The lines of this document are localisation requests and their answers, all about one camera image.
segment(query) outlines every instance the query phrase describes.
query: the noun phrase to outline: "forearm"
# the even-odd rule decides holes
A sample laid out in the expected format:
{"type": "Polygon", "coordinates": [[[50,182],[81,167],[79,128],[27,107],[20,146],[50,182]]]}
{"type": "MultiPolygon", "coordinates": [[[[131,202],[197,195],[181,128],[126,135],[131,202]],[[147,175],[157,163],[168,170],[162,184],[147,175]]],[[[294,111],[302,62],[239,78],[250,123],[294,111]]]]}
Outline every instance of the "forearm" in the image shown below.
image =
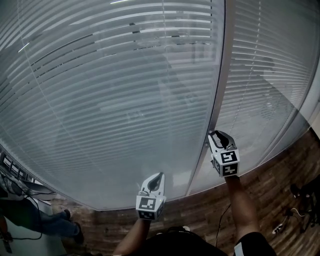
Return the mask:
{"type": "Polygon", "coordinates": [[[2,234],[8,233],[8,225],[4,216],[0,216],[0,232],[2,234]]]}
{"type": "Polygon", "coordinates": [[[138,219],[125,238],[118,244],[113,255],[129,255],[136,251],[146,240],[150,221],[138,219]]]}
{"type": "Polygon", "coordinates": [[[233,221],[237,231],[237,239],[251,232],[259,232],[259,222],[254,202],[243,189],[240,179],[237,176],[225,178],[233,221]]]}

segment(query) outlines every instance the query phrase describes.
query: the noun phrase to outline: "person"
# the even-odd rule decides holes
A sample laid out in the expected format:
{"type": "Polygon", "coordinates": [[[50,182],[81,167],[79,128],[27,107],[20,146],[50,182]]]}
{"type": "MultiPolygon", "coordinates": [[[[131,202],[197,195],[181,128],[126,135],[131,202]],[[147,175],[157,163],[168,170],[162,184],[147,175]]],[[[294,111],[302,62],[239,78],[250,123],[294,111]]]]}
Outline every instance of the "person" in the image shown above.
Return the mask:
{"type": "MultiPolygon", "coordinates": [[[[225,178],[225,181],[236,227],[235,256],[275,256],[275,251],[260,233],[255,205],[243,189],[240,179],[237,176],[229,176],[225,178]]],[[[118,244],[113,255],[227,255],[184,228],[170,228],[167,232],[146,240],[150,223],[148,220],[138,219],[118,244]]]]}
{"type": "Polygon", "coordinates": [[[38,210],[27,198],[19,201],[0,199],[0,232],[3,239],[11,242],[12,236],[8,231],[5,217],[13,224],[28,230],[48,236],[73,238],[79,245],[84,242],[80,225],[70,221],[71,214],[67,209],[57,214],[48,215],[38,210]]]}
{"type": "Polygon", "coordinates": [[[315,179],[311,180],[309,183],[302,186],[301,189],[297,187],[296,184],[292,184],[290,186],[291,193],[294,198],[302,197],[302,198],[310,198],[312,194],[314,194],[316,203],[314,206],[314,213],[316,214],[316,222],[320,223],[319,215],[320,215],[320,175],[318,175],[315,179]]]}

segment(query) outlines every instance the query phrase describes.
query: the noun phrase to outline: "black shoe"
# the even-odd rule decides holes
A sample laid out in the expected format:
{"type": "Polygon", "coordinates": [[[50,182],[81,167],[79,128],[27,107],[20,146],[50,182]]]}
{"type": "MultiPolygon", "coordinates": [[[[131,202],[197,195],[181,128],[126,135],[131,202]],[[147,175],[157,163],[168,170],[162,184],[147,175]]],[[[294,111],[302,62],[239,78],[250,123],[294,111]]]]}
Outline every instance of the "black shoe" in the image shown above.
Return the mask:
{"type": "Polygon", "coordinates": [[[73,237],[74,241],[78,244],[78,245],[82,245],[85,241],[85,237],[84,234],[81,231],[81,226],[79,223],[75,222],[74,224],[76,224],[79,228],[79,233],[77,235],[75,235],[73,237]]]}
{"type": "Polygon", "coordinates": [[[291,193],[293,194],[294,198],[297,198],[300,196],[300,189],[297,187],[296,184],[292,184],[290,186],[290,190],[291,190],[291,193]]]}
{"type": "Polygon", "coordinates": [[[66,213],[66,219],[70,220],[70,217],[71,217],[70,211],[68,209],[65,209],[64,212],[66,213]]]}

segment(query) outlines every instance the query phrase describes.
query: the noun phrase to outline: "floor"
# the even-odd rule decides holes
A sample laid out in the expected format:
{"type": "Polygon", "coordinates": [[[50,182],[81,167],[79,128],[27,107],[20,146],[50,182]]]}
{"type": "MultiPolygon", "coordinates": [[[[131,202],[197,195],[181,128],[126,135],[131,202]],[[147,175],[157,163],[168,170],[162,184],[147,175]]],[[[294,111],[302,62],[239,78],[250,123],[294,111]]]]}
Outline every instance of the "floor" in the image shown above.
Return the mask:
{"type": "MultiPolygon", "coordinates": [[[[300,205],[290,193],[290,184],[301,187],[319,174],[320,142],[314,132],[308,131],[289,149],[241,177],[257,207],[261,232],[278,256],[315,256],[320,251],[320,226],[309,227],[300,234],[298,220],[302,221],[302,218],[297,214],[288,220],[283,233],[272,234],[272,230],[284,220],[287,208],[300,205]]],[[[192,232],[215,244],[220,216],[229,203],[225,185],[168,202],[159,221],[151,224],[149,235],[172,226],[188,225],[192,232]]],[[[73,219],[82,226],[83,247],[75,245],[71,239],[63,240],[69,253],[112,255],[137,219],[134,209],[97,212],[66,199],[55,199],[52,207],[54,212],[68,208],[73,219]]],[[[235,227],[229,209],[221,222],[217,247],[231,256],[235,242],[235,227]]]]}

